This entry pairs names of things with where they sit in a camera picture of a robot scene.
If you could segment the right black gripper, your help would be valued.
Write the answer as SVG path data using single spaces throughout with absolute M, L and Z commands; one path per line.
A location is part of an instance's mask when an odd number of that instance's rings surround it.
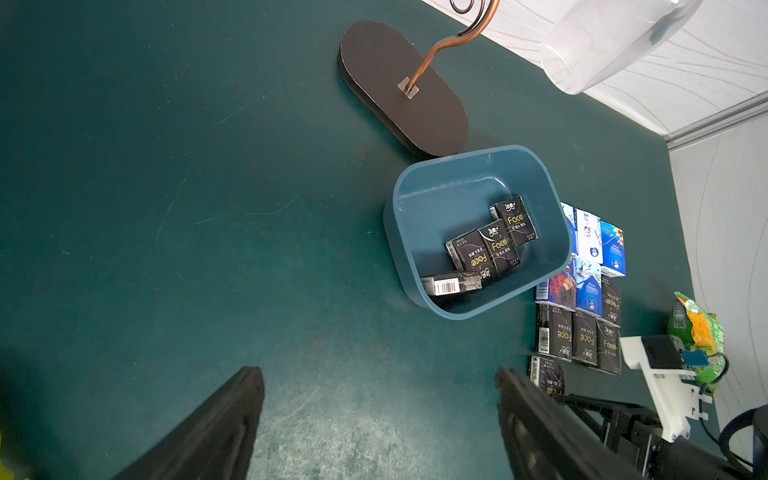
M 652 478 L 662 425 L 657 414 L 633 403 L 582 395 L 558 396 L 609 450 L 627 460 L 647 479 Z

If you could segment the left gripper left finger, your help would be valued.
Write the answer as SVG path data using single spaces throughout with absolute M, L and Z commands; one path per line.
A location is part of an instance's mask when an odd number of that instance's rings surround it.
M 118 479 L 244 479 L 260 422 L 261 369 L 243 367 Z

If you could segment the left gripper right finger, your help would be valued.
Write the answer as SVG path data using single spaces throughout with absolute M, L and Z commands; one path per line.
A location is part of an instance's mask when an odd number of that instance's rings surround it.
M 498 421 L 516 479 L 639 479 L 641 475 L 577 425 L 529 378 L 507 367 L 495 375 Z

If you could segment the dark blue tissue pack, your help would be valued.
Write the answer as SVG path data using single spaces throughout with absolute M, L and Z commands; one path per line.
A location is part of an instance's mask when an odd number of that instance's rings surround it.
M 577 303 L 577 283 L 573 262 L 553 277 L 539 283 L 535 289 L 535 302 L 574 311 Z

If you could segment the blue pocket tissue pack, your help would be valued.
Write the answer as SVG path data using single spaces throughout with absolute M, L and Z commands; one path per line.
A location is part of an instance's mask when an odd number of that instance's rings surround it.
M 605 221 L 601 222 L 602 274 L 608 277 L 626 276 L 626 256 L 623 230 Z

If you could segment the teal plastic storage box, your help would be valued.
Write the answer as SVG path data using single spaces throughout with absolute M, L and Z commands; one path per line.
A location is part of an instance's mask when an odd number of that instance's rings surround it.
M 492 205 L 522 198 L 537 232 L 523 245 L 521 263 L 481 289 L 432 298 L 422 278 L 453 270 L 447 241 L 491 220 Z M 383 225 L 402 288 L 416 305 L 463 321 L 509 301 L 559 274 L 572 240 L 555 185 L 540 158 L 519 145 L 421 161 L 397 179 Z

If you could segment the blue white tissue pack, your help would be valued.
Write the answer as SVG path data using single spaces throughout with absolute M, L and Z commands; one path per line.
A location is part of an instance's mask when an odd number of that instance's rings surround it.
M 571 255 L 577 256 L 578 240 L 577 240 L 577 232 L 576 232 L 575 210 L 571 205 L 564 202 L 561 203 L 561 206 L 562 206 L 562 210 L 566 219 L 566 223 L 567 223 L 570 238 L 571 238 Z

